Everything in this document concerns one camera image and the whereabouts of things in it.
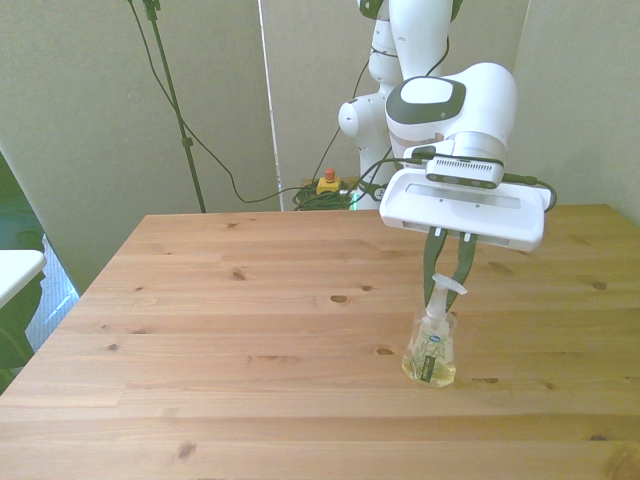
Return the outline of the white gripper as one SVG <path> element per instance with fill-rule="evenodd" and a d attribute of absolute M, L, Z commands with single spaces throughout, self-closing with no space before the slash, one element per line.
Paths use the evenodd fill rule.
<path fill-rule="evenodd" d="M 428 306 L 436 263 L 448 230 L 459 234 L 458 264 L 452 279 L 464 285 L 481 243 L 530 252 L 541 242 L 547 191 L 502 183 L 495 189 L 430 181 L 418 169 L 396 172 L 379 206 L 385 225 L 429 231 L 423 251 L 423 298 Z"/>

